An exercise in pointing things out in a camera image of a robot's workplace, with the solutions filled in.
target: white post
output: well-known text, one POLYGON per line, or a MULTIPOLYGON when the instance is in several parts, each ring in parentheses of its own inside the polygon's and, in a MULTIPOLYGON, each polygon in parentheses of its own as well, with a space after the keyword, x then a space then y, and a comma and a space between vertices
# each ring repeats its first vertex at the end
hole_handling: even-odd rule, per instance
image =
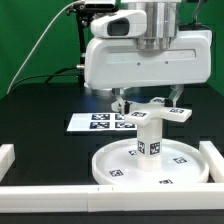
POLYGON ((162 118, 154 118, 145 126, 137 127, 137 166, 152 171, 161 166, 162 118))

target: printed marker sheet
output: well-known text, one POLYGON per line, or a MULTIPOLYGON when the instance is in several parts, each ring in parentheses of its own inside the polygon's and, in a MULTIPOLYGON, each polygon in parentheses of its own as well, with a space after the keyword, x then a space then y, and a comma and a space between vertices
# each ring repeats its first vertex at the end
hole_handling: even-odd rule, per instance
POLYGON ((127 131, 136 130, 134 124, 124 122, 124 116, 118 113, 82 113, 73 114, 68 132, 75 131, 127 131))

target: black cable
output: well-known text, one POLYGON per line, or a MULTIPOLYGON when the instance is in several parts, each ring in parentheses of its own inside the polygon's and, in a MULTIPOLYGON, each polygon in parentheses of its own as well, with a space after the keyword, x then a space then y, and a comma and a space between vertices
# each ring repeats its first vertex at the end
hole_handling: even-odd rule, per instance
POLYGON ((62 72, 66 72, 66 71, 70 71, 70 70, 76 70, 76 69, 77 69, 76 67, 62 68, 62 69, 58 70, 57 72, 55 72, 54 74, 49 75, 48 79, 44 83, 49 83, 51 81, 51 79, 53 79, 58 74, 61 74, 62 72))
MULTIPOLYGON (((64 75, 62 75, 62 74, 54 74, 54 77, 55 76, 73 76, 74 77, 75 75, 74 74, 64 74, 64 75)), ((52 75, 36 75, 36 76, 31 76, 31 77, 27 77, 27 78, 20 79, 20 80, 18 80, 17 82, 14 83, 14 85, 11 88, 11 91, 13 89, 15 89, 15 87, 17 85, 19 85, 21 82, 24 82, 24 81, 29 80, 29 79, 46 78, 46 77, 52 77, 52 75)))
MULTIPOLYGON (((80 64, 85 64, 85 54, 86 54, 86 42, 85 35, 82 26, 82 17, 77 13, 76 14, 76 22, 78 27, 78 35, 79 35, 79 50, 80 50, 80 64)), ((84 85, 84 74, 83 71, 79 72, 80 75, 78 77, 78 83, 80 87, 84 85)))
POLYGON ((211 30, 212 29, 202 23, 198 23, 198 13, 201 11, 202 6, 206 0, 199 0, 196 9, 193 12, 193 22, 192 23, 183 23, 179 25, 180 31, 186 31, 186 30, 211 30))
POLYGON ((193 13, 193 23, 198 22, 198 13, 201 11, 202 6, 204 5, 205 1, 204 0, 199 0, 198 5, 196 9, 194 10, 193 13))

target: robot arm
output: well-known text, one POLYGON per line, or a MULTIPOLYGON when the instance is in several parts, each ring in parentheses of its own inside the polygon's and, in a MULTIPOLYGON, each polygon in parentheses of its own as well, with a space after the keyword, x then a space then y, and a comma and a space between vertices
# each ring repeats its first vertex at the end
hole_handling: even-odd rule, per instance
POLYGON ((180 0, 123 0, 128 7, 94 20, 85 80, 92 89, 206 82, 209 30, 179 31, 180 0))

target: black table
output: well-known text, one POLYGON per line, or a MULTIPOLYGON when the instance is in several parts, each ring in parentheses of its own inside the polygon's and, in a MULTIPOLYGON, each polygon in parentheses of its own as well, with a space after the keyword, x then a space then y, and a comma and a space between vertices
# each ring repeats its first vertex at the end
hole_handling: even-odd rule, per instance
MULTIPOLYGON (((167 97, 169 87, 142 88, 128 100, 167 97)), ((16 161, 1 186, 96 184, 91 159, 102 146, 136 131, 66 131, 73 113, 112 112, 113 97, 93 96, 77 84, 21 85, 0 101, 0 145, 15 145, 16 161)), ((198 148, 211 140, 224 152, 224 97, 208 85, 188 85, 178 107, 193 110, 185 123, 164 121, 164 138, 198 148)), ((0 223, 223 223, 224 211, 0 214, 0 223)))

